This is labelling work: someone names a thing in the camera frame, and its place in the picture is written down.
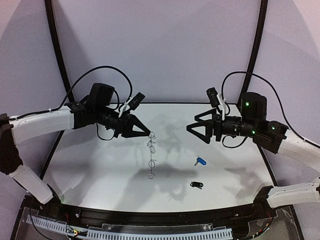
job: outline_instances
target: white tabletop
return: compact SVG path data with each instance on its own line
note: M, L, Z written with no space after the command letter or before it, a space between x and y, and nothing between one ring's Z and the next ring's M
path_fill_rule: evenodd
M231 105L231 116L239 112ZM156 166L149 179L148 137L101 141L96 126L66 131L44 176L63 204L110 211L189 212L251 204L263 186L273 185L251 139L239 148L206 144L186 131L209 104L141 104L134 112L156 136ZM112 131L99 129L104 138ZM227 137L237 145L242 137ZM196 163L197 155L207 164ZM203 188L190 182L203 183Z

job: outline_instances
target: black joint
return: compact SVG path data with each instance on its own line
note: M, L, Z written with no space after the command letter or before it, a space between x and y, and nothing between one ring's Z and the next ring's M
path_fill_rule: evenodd
M272 208L270 207L267 199L269 197L269 192L274 186L264 186L260 189L258 194L253 200L254 205L261 205L268 212L272 212Z
M73 129L83 128L96 122L95 113L83 106L80 102L69 102L65 104L70 108L70 112L73 114L74 126Z
M0 120L8 118L7 114L1 114ZM20 165L23 165L12 135L12 126L9 121L1 121L0 126L0 172L8 175L13 173Z

